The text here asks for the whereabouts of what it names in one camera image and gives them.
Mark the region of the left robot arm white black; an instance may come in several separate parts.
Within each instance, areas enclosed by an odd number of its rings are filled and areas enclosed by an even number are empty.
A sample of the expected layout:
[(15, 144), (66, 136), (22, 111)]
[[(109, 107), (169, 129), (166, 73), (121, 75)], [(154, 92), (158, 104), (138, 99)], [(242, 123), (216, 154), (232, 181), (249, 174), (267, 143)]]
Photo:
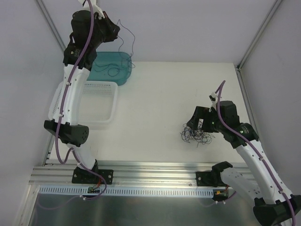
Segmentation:
[(80, 10), (72, 15), (72, 32), (69, 43), (63, 53), (63, 81), (56, 91), (50, 108), (50, 118), (44, 122), (44, 128), (55, 136), (55, 151), (61, 164), (67, 162), (59, 154), (59, 142), (69, 148), (83, 169), (82, 177), (88, 183), (99, 178), (94, 169), (96, 159), (85, 150), (84, 143), (89, 135), (89, 128), (79, 124), (79, 107), (83, 88), (97, 57), (96, 50), (102, 43), (117, 39), (120, 27), (114, 24), (106, 12)]

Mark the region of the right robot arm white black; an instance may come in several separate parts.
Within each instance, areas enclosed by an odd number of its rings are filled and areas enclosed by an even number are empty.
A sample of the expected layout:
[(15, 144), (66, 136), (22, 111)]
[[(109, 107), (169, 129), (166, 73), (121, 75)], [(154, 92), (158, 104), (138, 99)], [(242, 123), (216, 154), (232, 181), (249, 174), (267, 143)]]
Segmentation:
[(199, 123), (203, 132), (223, 135), (243, 158), (256, 183), (244, 178), (227, 161), (215, 164), (211, 171), (197, 172), (197, 183), (232, 187), (250, 203), (262, 226), (294, 226), (296, 214), (301, 210), (301, 197), (294, 195), (280, 179), (253, 127), (240, 122), (236, 105), (231, 101), (221, 101), (210, 108), (196, 106), (187, 126), (196, 131)]

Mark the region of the teal translucent plastic tub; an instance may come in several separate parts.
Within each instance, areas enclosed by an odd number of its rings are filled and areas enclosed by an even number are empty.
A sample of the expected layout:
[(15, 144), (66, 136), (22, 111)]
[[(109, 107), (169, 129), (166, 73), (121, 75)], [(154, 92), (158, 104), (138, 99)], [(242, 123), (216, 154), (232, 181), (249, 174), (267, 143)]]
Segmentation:
[(126, 83), (131, 75), (131, 56), (125, 52), (97, 52), (88, 81), (110, 81), (118, 86)]

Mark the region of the white perforated plastic basket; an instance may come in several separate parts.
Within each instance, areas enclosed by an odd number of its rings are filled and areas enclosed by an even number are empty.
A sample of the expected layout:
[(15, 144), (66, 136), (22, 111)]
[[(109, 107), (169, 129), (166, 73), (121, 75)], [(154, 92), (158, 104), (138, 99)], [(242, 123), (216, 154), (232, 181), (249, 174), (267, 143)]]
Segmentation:
[(109, 81), (87, 81), (79, 104), (79, 124), (100, 127), (109, 124), (118, 99), (118, 85)]

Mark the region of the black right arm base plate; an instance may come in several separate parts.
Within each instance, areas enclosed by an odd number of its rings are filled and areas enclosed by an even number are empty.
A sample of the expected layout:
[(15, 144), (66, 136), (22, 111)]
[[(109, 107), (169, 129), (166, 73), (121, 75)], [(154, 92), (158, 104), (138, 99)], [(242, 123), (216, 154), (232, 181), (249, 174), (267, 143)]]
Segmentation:
[(210, 186), (210, 187), (225, 187), (226, 184), (222, 182), (221, 176), (212, 171), (197, 171), (196, 172), (197, 186)]

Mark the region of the left aluminium frame post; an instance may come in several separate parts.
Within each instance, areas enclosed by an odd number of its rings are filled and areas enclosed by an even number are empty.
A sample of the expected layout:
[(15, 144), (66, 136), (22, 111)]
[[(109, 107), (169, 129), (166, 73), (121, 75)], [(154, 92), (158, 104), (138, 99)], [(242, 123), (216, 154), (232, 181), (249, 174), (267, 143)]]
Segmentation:
[(48, 25), (48, 28), (50, 29), (50, 31), (51, 31), (53, 37), (55, 38), (62, 54), (64, 55), (64, 51), (66, 50), (66, 45), (64, 44), (63, 39), (62, 39), (60, 33), (58, 32), (58, 29), (57, 29), (51, 15), (50, 15), (50, 13), (49, 13), (44, 1), (35, 0), (34, 2), (37, 4), (42, 16), (44, 17), (44, 20), (46, 21), (46, 23)]

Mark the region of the aluminium frame post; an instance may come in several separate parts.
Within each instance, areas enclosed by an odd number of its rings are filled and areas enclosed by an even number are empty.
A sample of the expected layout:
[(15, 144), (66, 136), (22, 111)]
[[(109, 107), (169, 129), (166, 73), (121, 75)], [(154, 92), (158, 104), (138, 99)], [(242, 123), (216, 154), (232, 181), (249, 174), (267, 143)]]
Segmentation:
[(34, 2), (37, 4), (42, 16), (44, 17), (44, 20), (46, 21), (46, 23), (48, 25), (48, 28), (50, 29), (50, 31), (51, 31), (53, 37), (55, 38), (62, 54), (64, 55), (64, 51), (66, 50), (66, 45), (64, 44), (63, 39), (62, 39), (60, 33), (58, 32), (58, 29), (57, 29), (51, 15), (50, 15), (50, 13), (49, 13), (44, 1), (35, 0)]
[(261, 25), (259, 26), (255, 36), (253, 37), (250, 45), (246, 49), (242, 59), (239, 61), (239, 63), (236, 66), (236, 68), (239, 72), (242, 70), (243, 66), (245, 65), (245, 63), (249, 59), (251, 53), (253, 52), (254, 48), (256, 47), (256, 45), (259, 42), (260, 38), (262, 37), (262, 35), (266, 31), (270, 21), (272, 20), (272, 18), (274, 17), (274, 15), (278, 11), (278, 9), (279, 9), (279, 7), (282, 3), (283, 3), (283, 0), (275, 0), (273, 2), (271, 8), (269, 9), (268, 13), (266, 14), (266, 16), (265, 16), (264, 20), (262, 21)]

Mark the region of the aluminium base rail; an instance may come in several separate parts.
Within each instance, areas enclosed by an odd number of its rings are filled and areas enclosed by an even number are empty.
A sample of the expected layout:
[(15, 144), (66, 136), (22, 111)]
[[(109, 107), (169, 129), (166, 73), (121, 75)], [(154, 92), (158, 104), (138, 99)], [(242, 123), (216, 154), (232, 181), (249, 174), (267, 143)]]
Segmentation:
[[(99, 161), (99, 168), (113, 170), (111, 186), (153, 188), (196, 188), (197, 171), (210, 171), (214, 163), (168, 163)], [(70, 185), (75, 161), (56, 162), (33, 168), (31, 185)]]

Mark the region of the right aluminium frame post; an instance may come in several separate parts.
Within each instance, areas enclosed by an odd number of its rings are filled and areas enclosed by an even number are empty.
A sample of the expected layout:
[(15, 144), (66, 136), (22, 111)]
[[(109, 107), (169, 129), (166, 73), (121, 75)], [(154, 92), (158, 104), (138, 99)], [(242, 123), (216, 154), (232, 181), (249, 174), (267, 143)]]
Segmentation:
[(270, 21), (272, 20), (272, 18), (274, 17), (274, 15), (278, 11), (278, 9), (279, 9), (279, 7), (282, 3), (283, 3), (283, 0), (275, 0), (273, 2), (271, 8), (269, 9), (268, 13), (266, 14), (266, 16), (265, 16), (264, 20), (262, 21), (261, 25), (259, 26), (255, 36), (253, 37), (250, 45), (246, 49), (242, 59), (239, 61), (239, 63), (236, 66), (236, 68), (239, 72), (242, 70), (243, 66), (245, 65), (245, 63), (249, 59), (251, 53), (253, 52), (254, 48), (256, 47), (256, 45), (259, 42), (260, 38), (262, 37), (262, 35), (266, 31)]

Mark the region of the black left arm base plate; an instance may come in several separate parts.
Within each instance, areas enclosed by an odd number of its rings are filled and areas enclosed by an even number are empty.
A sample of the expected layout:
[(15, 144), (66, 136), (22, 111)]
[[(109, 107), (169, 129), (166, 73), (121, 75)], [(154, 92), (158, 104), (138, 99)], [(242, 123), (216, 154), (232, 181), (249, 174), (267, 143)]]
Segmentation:
[[(111, 185), (113, 182), (112, 169), (98, 169), (96, 172), (98, 175), (102, 176), (106, 184)], [(73, 184), (97, 184), (99, 182), (99, 177), (81, 168), (76, 168), (73, 171), (71, 182)]]

